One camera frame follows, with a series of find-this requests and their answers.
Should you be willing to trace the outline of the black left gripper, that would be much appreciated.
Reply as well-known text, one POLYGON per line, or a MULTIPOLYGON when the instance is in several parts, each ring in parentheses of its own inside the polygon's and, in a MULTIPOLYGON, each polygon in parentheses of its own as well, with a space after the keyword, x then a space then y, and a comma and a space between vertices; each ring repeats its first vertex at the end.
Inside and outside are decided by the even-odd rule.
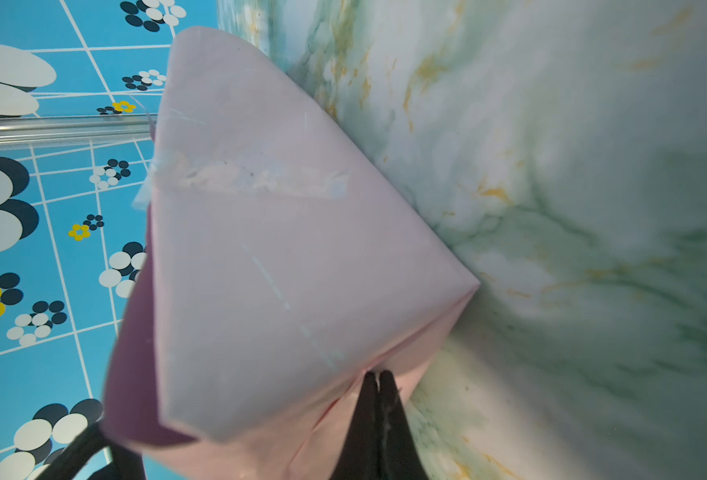
POLYGON ((146 470, 141 455, 113 442, 103 430, 103 421, 88 426, 75 440, 38 476, 41 480, 75 479, 85 466, 99 453, 111 454, 108 464, 93 472, 90 479, 146 480, 146 470))

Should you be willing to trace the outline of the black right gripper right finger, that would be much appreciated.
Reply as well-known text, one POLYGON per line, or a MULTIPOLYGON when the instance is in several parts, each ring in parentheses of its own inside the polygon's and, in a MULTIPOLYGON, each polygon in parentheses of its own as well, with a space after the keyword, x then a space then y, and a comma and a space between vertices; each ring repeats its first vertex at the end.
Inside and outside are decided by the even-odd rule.
POLYGON ((377 471, 385 480, 428 480, 419 460, 395 375, 389 370, 379 374, 377 394, 377 471))

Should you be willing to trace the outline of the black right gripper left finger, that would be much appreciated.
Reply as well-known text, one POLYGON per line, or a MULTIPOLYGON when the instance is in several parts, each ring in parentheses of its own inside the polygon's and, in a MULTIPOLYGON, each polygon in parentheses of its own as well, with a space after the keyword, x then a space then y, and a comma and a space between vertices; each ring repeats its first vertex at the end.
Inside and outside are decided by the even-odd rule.
POLYGON ((331 480, 379 478, 379 385, 377 375, 367 372, 352 420, 331 480))

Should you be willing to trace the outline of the purple wrapping paper sheet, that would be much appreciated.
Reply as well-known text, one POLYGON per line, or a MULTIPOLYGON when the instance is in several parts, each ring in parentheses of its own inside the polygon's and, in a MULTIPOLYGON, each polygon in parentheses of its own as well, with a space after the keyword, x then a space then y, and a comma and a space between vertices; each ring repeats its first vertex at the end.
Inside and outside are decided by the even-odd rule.
POLYGON ((349 168, 348 195, 155 185, 103 428, 190 479, 327 479, 365 374, 409 398, 479 280, 259 48, 184 30, 155 154, 248 149, 349 168))

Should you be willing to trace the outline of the clear tape strip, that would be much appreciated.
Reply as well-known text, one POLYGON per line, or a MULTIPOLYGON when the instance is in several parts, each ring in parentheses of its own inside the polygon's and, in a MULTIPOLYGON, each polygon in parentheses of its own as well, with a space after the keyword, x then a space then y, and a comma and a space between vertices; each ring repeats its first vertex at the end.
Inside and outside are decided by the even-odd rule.
POLYGON ((152 159, 132 206, 148 209, 157 184, 217 194, 339 200, 348 195, 351 174, 349 168, 331 170, 291 164, 285 157, 259 149, 205 156, 160 150, 152 159))

